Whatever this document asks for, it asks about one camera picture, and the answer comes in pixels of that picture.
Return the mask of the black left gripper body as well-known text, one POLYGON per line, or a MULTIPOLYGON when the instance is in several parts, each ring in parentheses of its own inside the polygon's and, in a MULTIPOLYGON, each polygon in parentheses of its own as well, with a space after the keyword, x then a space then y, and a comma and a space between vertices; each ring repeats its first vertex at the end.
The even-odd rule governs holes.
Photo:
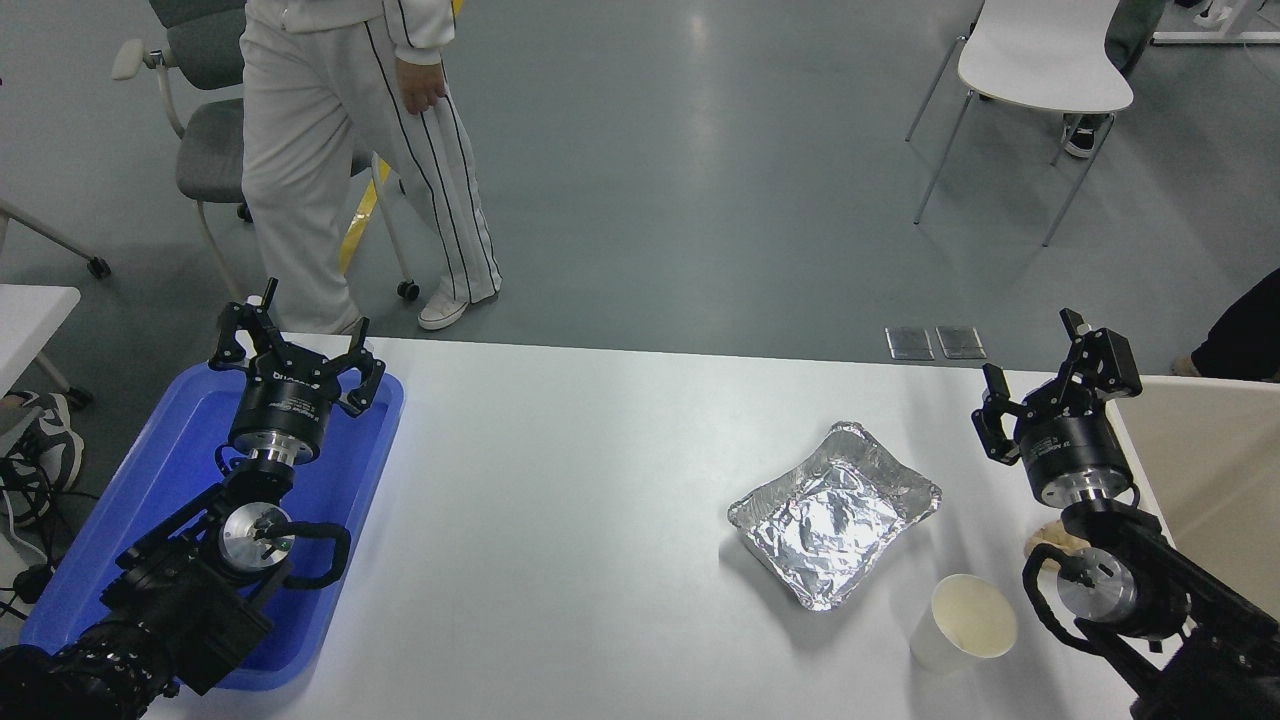
POLYGON ((246 386, 229 442, 250 447, 250 438, 275 432, 305 447, 320 447, 340 386, 316 352, 260 354, 244 369, 246 386))

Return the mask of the person's left hand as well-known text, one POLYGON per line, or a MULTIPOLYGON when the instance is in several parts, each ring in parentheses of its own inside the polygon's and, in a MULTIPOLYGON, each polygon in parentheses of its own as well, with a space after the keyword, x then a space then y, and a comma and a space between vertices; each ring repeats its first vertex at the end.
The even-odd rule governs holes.
POLYGON ((442 63, 417 64, 397 58, 396 81, 402 105, 410 115, 433 109, 449 94, 442 63))

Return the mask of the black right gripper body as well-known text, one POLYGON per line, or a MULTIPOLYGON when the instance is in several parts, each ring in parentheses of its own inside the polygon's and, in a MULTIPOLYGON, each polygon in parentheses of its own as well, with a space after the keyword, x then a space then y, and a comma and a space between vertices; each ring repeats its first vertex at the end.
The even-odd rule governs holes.
POLYGON ((1134 486, 1130 464, 1102 413, 1021 419, 1016 446, 1034 495, 1123 495, 1134 486))

